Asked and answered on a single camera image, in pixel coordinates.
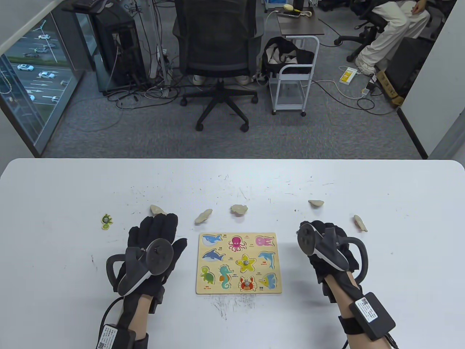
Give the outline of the person's left hand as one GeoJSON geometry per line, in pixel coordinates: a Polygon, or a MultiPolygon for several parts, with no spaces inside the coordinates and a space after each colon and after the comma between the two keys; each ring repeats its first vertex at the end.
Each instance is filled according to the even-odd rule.
{"type": "Polygon", "coordinates": [[[167,270],[159,276],[151,276],[143,281],[134,293],[141,296],[150,296],[161,304],[164,295],[164,284],[172,273],[182,252],[187,246],[186,238],[175,239],[178,226],[176,214],[158,214],[147,216],[140,226],[133,226],[129,230],[128,246],[147,248],[154,240],[161,238],[167,240],[173,248],[173,259],[167,270]]]}

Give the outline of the person's right hand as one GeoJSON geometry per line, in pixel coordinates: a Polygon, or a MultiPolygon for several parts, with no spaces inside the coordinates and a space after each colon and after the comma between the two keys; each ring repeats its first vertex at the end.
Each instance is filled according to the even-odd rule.
{"type": "Polygon", "coordinates": [[[347,272],[360,270],[356,282],[364,280],[368,270],[368,258],[366,249],[360,248],[363,243],[359,239],[347,236],[342,228],[333,223],[319,220],[301,222],[297,236],[299,247],[308,256],[317,281],[322,284],[323,294],[329,298],[330,303],[335,304],[336,298],[325,280],[327,276],[347,280],[347,272]],[[359,248],[362,266],[359,266],[350,251],[351,243],[359,248]]]}

